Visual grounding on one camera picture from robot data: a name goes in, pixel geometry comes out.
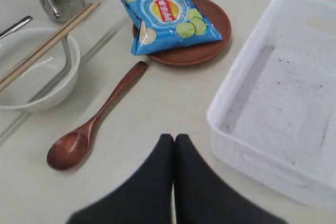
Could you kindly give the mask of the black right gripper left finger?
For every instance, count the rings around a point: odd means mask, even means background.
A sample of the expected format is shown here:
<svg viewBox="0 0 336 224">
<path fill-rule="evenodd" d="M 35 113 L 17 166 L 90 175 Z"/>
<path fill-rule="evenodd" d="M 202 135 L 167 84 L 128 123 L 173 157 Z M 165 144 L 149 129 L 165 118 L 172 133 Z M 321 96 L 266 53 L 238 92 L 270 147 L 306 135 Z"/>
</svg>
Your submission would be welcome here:
<svg viewBox="0 0 336 224">
<path fill-rule="evenodd" d="M 116 190 L 70 216 L 68 223 L 171 223 L 174 140 L 162 134 L 139 169 Z"/>
</svg>

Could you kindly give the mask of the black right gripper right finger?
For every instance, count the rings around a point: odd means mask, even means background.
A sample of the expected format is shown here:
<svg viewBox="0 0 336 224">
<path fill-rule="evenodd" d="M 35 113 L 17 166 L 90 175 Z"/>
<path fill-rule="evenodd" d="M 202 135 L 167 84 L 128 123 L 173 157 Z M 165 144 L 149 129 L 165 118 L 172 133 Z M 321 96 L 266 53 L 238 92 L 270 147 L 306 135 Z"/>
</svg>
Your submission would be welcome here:
<svg viewBox="0 0 336 224">
<path fill-rule="evenodd" d="M 177 223 L 286 223 L 226 184 L 187 134 L 175 139 L 174 195 Z"/>
</svg>

